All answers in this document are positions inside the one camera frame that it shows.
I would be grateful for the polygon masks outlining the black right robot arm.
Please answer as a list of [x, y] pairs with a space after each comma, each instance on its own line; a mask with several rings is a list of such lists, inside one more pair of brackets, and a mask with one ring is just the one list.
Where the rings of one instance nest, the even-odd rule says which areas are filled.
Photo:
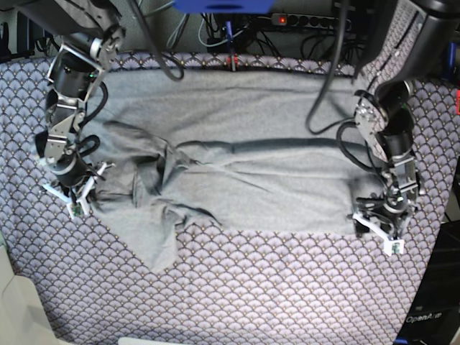
[[110, 1], [16, 1], [14, 8], [61, 38], [47, 73], [46, 129], [34, 142], [40, 162], [55, 176], [54, 184], [65, 196], [76, 197], [85, 183], [100, 176], [84, 160], [100, 139], [82, 138], [81, 132], [105, 104], [88, 113], [89, 98], [97, 89], [108, 98], [103, 79], [125, 38], [121, 14]]

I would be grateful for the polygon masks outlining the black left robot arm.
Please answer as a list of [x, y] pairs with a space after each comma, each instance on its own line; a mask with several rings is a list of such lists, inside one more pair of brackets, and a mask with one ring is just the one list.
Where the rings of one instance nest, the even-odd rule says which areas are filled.
[[423, 77], [459, 25], [458, 1], [378, 1], [364, 53], [354, 72], [354, 118], [369, 159], [357, 165], [382, 182], [379, 196], [357, 198], [351, 218], [357, 236], [373, 232], [398, 240], [424, 193], [413, 151], [415, 120], [407, 102], [414, 80]]

